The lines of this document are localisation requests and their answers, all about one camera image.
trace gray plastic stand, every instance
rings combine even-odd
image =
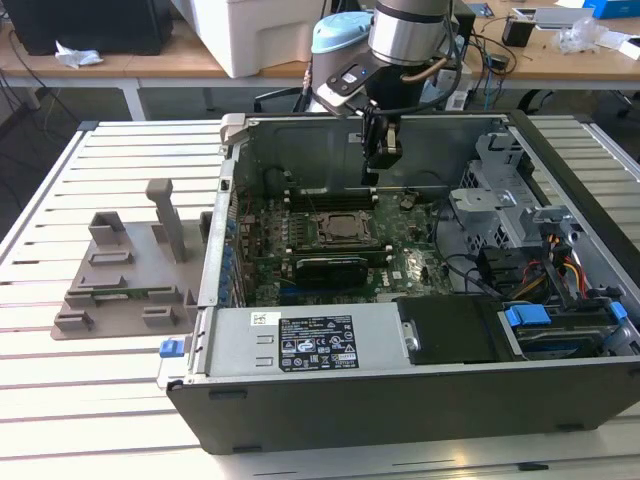
[[[209,222],[180,222],[172,189],[171,180],[147,187],[160,223],[94,216],[93,241],[51,329],[55,340],[193,331]]]

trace floor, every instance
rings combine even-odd
[[[216,89],[217,109],[208,112],[200,89],[147,89],[143,100],[153,120],[220,118],[229,112],[251,112],[253,98],[271,89]],[[129,120],[128,110],[118,90],[66,89],[56,91],[65,105],[81,120]],[[507,92],[496,109],[514,108],[524,92]],[[537,102],[539,95],[532,102]],[[290,111],[295,98],[270,100],[266,112]],[[640,158],[640,113],[627,118],[616,116],[623,104],[609,92],[558,92],[545,101],[540,114],[587,114],[632,157]],[[37,112],[28,115],[0,138],[0,238],[15,222],[21,209],[36,191],[48,169],[55,163],[76,123],[49,95]]]

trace computer tower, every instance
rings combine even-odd
[[[4,0],[29,55],[75,50],[158,55],[171,36],[170,0]]]

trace yellow cable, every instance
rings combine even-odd
[[[566,268],[571,269],[571,271],[575,274],[575,276],[576,276],[576,287],[578,288],[578,291],[580,291],[580,275],[578,274],[578,270],[576,269],[576,267],[574,267],[573,265],[571,265],[569,263],[563,263],[563,265]]]
[[[524,289],[522,289],[520,292],[518,292],[517,294],[515,294],[513,296],[514,299],[521,297],[522,295],[524,295],[527,292],[530,292],[531,290],[533,290],[534,288],[536,288],[538,285],[540,285],[542,283],[542,281],[547,278],[546,275],[541,275],[538,278],[536,278],[533,282],[531,282],[529,285],[527,285]]]

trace white sticker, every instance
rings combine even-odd
[[[278,325],[281,316],[280,312],[251,312],[251,326]]]

